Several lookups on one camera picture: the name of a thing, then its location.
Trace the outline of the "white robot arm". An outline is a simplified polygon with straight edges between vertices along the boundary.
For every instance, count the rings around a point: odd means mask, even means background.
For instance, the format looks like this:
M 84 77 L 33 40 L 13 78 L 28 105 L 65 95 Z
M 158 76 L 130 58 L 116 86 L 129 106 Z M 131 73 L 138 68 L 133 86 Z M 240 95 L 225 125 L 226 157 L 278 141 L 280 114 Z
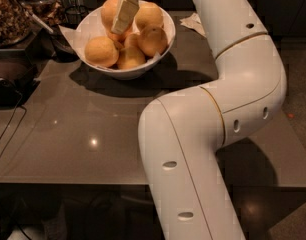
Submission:
M 141 159 L 165 240 L 245 240 L 216 152 L 272 119 L 286 95 L 286 74 L 247 0 L 193 2 L 218 77 L 146 106 Z

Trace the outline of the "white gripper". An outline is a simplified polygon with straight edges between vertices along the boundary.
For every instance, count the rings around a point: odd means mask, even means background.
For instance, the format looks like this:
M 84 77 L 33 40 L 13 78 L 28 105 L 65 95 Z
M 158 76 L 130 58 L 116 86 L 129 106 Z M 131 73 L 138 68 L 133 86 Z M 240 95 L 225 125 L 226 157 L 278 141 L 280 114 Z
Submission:
M 138 10 L 138 0 L 119 0 L 111 31 L 118 35 L 123 34 L 132 25 Z

